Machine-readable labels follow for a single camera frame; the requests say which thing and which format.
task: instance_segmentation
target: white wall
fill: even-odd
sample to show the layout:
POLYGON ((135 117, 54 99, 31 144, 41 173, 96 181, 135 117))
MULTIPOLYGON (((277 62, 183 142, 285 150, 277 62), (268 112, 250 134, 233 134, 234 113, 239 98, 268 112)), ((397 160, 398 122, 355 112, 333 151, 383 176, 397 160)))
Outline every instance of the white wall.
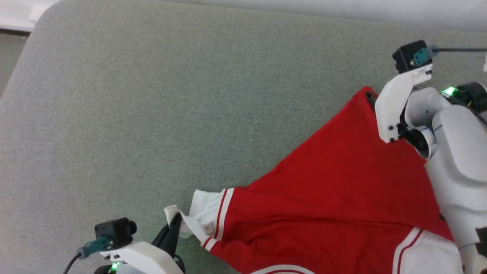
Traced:
MULTIPOLYGON (((0 0, 0 28, 33 29, 59 0, 0 0)), ((174 0, 487 32, 486 0, 174 0)))

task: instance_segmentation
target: clothing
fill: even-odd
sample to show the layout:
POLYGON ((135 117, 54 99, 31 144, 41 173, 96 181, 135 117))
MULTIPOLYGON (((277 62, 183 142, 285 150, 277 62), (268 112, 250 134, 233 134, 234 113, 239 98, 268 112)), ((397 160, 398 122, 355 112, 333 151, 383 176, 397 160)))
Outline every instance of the clothing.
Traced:
POLYGON ((424 160, 380 140, 367 92, 246 188, 196 191, 182 232, 242 273, 461 273, 424 160))

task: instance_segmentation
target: gray fabric surface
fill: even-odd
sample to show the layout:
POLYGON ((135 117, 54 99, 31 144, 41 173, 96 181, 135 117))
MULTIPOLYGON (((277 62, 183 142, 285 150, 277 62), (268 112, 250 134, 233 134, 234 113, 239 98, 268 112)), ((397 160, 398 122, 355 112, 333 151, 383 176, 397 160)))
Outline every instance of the gray fabric surface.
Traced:
MULTIPOLYGON (((396 74, 392 52, 416 39, 487 44, 480 33, 190 4, 56 4, 0 100, 0 265, 61 273, 111 218, 135 220, 135 239, 151 241, 164 207, 187 212, 197 188, 247 185, 362 86, 380 91, 396 74)), ((483 61, 444 54, 432 83, 486 82, 483 61)), ((188 273, 231 270, 194 238, 178 253, 188 273)), ((93 255, 70 273, 102 263, 93 255)))

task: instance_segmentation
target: green led light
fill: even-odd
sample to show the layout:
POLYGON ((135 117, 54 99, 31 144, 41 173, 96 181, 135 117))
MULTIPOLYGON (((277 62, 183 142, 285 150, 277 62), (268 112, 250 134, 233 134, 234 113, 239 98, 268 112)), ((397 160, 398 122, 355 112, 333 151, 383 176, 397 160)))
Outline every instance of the green led light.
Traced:
POLYGON ((445 94, 448 94, 449 96, 452 96, 453 93, 455 93, 455 90, 456 89, 454 87, 449 87, 446 90, 442 90, 440 92, 445 93, 445 94))
POLYGON ((118 265, 120 265, 120 263, 119 263, 119 262, 113 263, 113 264, 112 264, 112 271, 116 271, 116 270, 117 270, 117 268, 118 268, 118 265))

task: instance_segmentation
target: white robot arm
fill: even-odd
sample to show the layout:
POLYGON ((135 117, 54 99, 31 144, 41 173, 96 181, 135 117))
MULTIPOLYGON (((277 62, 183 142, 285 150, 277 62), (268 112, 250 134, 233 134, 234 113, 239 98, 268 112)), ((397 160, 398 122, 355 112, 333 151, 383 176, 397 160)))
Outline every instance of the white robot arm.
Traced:
POLYGON ((463 102, 454 93, 464 100, 487 93, 475 82, 446 92, 432 87, 413 91, 431 78, 431 69, 432 64, 411 69, 385 85, 375 102, 379 136, 386 143, 404 137, 427 160, 425 168, 465 274, 486 274, 487 131, 467 106, 475 109, 484 102, 463 102))

